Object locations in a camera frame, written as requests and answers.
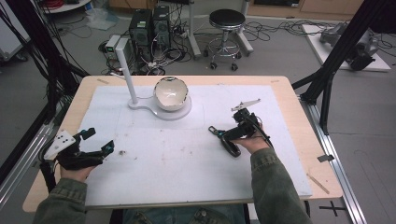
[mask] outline floor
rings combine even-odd
[[[65,13],[55,19],[69,23],[84,17],[82,11]],[[248,18],[260,24],[278,26],[282,20],[271,18]],[[106,71],[106,61],[98,46],[112,34],[122,34],[129,26],[121,18],[115,27],[107,31],[89,29],[87,20],[73,24],[58,24],[69,30],[62,37],[65,47],[85,70],[93,75]],[[196,19],[196,24],[209,28],[207,18]],[[216,32],[211,29],[202,32]],[[279,30],[267,32],[269,41],[251,41],[254,52],[238,60],[239,69],[231,70],[227,60],[218,62],[218,68],[211,70],[209,59],[201,58],[185,63],[173,63],[165,67],[166,75],[250,75],[285,76],[293,83],[316,72],[320,63],[303,35],[291,35]],[[255,36],[247,34],[248,39]],[[384,36],[396,46],[396,38]],[[201,49],[210,37],[198,35]],[[396,54],[395,49],[388,52]],[[343,164],[346,175],[358,198],[367,223],[396,223],[396,57],[382,51],[378,55],[391,67],[388,72],[352,72],[339,70],[332,86],[329,114],[329,132]],[[0,67],[0,164],[18,144],[33,119],[38,115],[45,100],[46,82],[32,60],[21,63],[11,61]],[[296,90],[303,93],[306,87]],[[29,223],[34,214],[22,211],[26,196],[37,173],[30,168],[6,205],[0,211],[2,223]],[[332,201],[335,207],[345,207],[342,200]],[[314,223],[351,223],[344,210],[320,209],[331,206],[329,201],[311,202],[311,217]],[[86,223],[107,223],[108,211],[91,211]]]

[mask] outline hand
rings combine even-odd
[[[245,147],[250,154],[253,154],[259,149],[270,147],[268,143],[264,141],[260,132],[256,131],[251,137],[249,138],[238,138],[232,140],[231,142],[235,144],[239,144],[242,147]]]
[[[85,183],[85,179],[87,179],[88,175],[95,167],[96,166],[91,166],[80,170],[66,170],[61,166],[61,178],[74,179]]]

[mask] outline metal stool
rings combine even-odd
[[[218,67],[218,65],[215,63],[216,56],[233,57],[231,69],[235,71],[238,69],[235,59],[240,59],[242,54],[239,51],[239,45],[235,41],[228,39],[228,33],[233,30],[238,30],[244,24],[245,16],[235,10],[219,9],[210,14],[209,22],[213,27],[223,31],[222,38],[213,39],[205,48],[205,57],[209,55],[209,50],[213,53],[210,68],[216,69]]]

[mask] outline green sleeve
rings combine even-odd
[[[250,161],[253,199],[260,223],[312,223],[274,149],[258,150]]]
[[[61,179],[49,197],[38,206],[33,223],[84,224],[86,192],[86,184]]]

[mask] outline wooden table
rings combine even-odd
[[[161,77],[134,77],[136,86],[154,86]],[[343,194],[341,187],[328,162],[319,162],[317,157],[324,154],[320,143],[300,105],[300,102],[286,77],[249,76],[180,76],[189,85],[269,85],[276,96],[278,106],[290,131],[291,139],[308,175],[313,195],[304,200],[334,199]],[[71,134],[78,132],[79,125],[90,105],[98,86],[125,86],[125,81],[117,77],[85,77],[70,105],[60,130]],[[47,198],[48,192],[41,173],[26,197],[23,210],[34,212],[38,204]]]

